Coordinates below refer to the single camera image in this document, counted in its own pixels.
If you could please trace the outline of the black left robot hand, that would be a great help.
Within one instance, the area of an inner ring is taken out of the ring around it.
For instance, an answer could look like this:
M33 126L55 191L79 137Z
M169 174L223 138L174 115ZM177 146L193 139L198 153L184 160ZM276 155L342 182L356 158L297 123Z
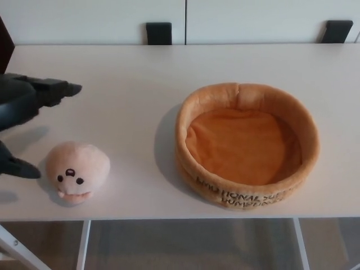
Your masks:
M80 84L66 80L2 74L1 131L32 120L40 108L56 106L63 98L75 96L81 90ZM1 173L27 179L41 177L35 165L15 157L4 142L1 142Z

